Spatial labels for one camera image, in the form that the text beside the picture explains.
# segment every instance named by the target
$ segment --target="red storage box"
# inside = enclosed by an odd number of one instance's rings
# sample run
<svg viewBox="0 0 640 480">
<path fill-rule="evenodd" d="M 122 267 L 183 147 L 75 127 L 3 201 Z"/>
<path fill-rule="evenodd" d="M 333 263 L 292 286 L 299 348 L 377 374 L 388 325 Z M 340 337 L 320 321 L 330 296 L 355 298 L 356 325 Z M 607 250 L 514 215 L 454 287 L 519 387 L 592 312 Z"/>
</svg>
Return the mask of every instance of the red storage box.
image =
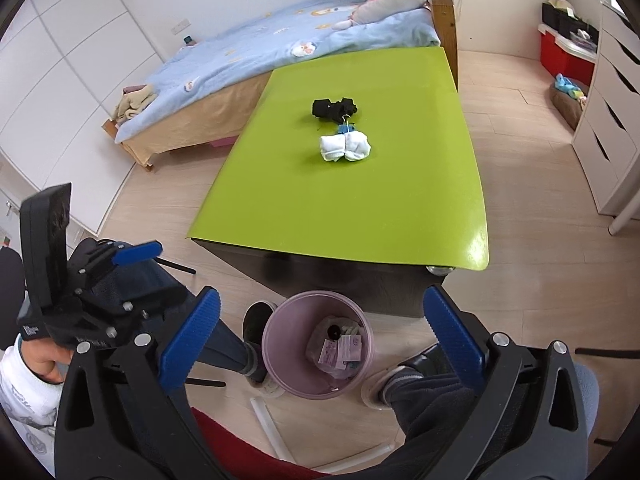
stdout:
<svg viewBox="0 0 640 480">
<path fill-rule="evenodd" d="M 548 72 L 556 77 L 562 74 L 569 79 L 577 79 L 585 85 L 591 85 L 595 63 L 569 54 L 556 44 L 556 37 L 551 32 L 541 32 L 540 63 Z"/>
</svg>

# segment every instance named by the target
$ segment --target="pink trash can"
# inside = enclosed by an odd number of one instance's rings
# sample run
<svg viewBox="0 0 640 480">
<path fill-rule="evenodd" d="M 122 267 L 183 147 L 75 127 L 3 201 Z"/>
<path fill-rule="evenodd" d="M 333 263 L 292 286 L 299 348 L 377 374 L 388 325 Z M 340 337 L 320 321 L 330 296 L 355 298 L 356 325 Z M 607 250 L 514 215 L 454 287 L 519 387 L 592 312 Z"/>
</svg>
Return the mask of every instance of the pink trash can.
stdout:
<svg viewBox="0 0 640 480">
<path fill-rule="evenodd" d="M 335 380 L 307 359 L 306 345 L 316 326 L 328 316 L 348 317 L 361 327 L 362 361 L 358 373 Z M 273 379 L 289 393 L 324 400 L 353 390 L 373 362 L 373 331 L 360 307 L 349 298 L 327 290 L 301 292 L 271 315 L 262 336 L 264 364 Z"/>
</svg>

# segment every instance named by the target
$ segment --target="screw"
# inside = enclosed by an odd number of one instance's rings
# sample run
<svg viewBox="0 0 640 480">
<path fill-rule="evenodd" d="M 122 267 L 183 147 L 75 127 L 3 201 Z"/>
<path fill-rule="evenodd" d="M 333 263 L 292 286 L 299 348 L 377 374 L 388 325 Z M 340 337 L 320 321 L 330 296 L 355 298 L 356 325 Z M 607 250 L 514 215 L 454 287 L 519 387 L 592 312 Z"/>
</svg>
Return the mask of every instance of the screw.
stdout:
<svg viewBox="0 0 640 480">
<path fill-rule="evenodd" d="M 76 352 L 79 354 L 86 354 L 91 349 L 91 343 L 88 341 L 82 341 L 78 346 L 76 346 Z"/>
<path fill-rule="evenodd" d="M 496 332 L 494 334 L 494 343 L 498 346 L 507 346 L 509 344 L 509 336 L 502 332 Z"/>
<path fill-rule="evenodd" d="M 554 341 L 554 350 L 559 354 L 566 354 L 566 345 L 562 341 Z"/>
<path fill-rule="evenodd" d="M 138 334 L 133 342 L 136 346 L 146 346 L 151 343 L 151 336 L 147 333 Z"/>
</svg>

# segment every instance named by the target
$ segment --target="beige bed skirt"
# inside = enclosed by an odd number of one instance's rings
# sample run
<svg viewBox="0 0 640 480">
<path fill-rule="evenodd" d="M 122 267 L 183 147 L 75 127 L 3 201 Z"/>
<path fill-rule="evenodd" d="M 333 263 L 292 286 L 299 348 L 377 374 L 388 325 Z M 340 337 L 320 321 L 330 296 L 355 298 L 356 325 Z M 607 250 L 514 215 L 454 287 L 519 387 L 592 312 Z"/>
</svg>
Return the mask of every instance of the beige bed skirt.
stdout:
<svg viewBox="0 0 640 480">
<path fill-rule="evenodd" d="M 237 136 L 249 121 L 270 76 L 267 72 L 200 99 L 152 124 L 123 142 L 122 147 L 138 164 L 148 166 L 156 153 Z"/>
</svg>

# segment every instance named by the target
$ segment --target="dark brown table base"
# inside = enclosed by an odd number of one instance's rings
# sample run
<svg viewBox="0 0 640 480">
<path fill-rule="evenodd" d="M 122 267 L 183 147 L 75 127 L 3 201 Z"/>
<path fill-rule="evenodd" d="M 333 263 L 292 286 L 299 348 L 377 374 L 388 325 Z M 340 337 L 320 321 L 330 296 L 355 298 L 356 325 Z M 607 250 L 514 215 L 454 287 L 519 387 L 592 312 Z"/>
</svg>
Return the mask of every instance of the dark brown table base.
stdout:
<svg viewBox="0 0 640 480">
<path fill-rule="evenodd" d="M 332 290 L 355 301 L 366 312 L 423 317 L 425 289 L 444 280 L 425 266 L 334 260 L 192 239 L 285 298 L 306 290 Z"/>
</svg>

